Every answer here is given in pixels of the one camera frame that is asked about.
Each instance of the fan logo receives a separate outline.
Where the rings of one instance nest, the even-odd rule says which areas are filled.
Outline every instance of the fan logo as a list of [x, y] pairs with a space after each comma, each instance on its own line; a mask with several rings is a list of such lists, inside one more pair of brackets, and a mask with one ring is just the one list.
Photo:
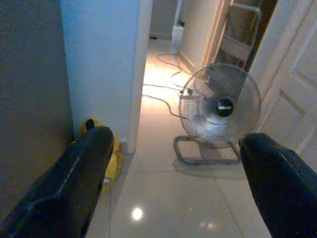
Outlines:
[[232, 106], [219, 106], [218, 107], [220, 110], [231, 110]]

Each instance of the yellow object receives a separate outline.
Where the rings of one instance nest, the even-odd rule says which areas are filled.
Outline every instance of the yellow object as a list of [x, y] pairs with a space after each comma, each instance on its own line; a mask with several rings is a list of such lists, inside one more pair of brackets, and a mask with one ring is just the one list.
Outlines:
[[[96, 119], [92, 119], [94, 126], [102, 126], [102, 124]], [[87, 131], [86, 124], [81, 128], [80, 134], [84, 134]], [[113, 152], [106, 170], [104, 185], [102, 193], [109, 190], [109, 188], [114, 183], [116, 177], [120, 174], [120, 171], [124, 164], [124, 156], [122, 151], [120, 151], [120, 140], [113, 134], [114, 143], [113, 143]]]

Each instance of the white door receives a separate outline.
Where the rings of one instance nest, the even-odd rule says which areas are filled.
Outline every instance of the white door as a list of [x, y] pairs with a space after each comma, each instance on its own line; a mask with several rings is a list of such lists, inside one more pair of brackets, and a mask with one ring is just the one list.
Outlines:
[[260, 131], [317, 172], [317, 1], [305, 2], [309, 8], [264, 97]]

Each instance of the electric fan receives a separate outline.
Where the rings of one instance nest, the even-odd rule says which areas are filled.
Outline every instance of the electric fan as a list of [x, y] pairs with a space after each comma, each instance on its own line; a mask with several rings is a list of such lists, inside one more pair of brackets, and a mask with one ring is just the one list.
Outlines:
[[[261, 97], [255, 81], [243, 69], [215, 63], [196, 72], [185, 84], [179, 101], [179, 115], [188, 135], [174, 139], [177, 157], [189, 164], [236, 163], [235, 144], [255, 128], [261, 111]], [[238, 159], [185, 158], [178, 143], [195, 141], [200, 147], [231, 146]]]

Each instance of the fan motor hub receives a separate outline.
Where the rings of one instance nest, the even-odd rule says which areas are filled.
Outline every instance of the fan motor hub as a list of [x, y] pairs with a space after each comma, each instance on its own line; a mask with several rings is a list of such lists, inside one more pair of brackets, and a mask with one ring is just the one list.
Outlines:
[[233, 112], [233, 102], [228, 98], [220, 99], [216, 104], [216, 112], [221, 117], [228, 117]]

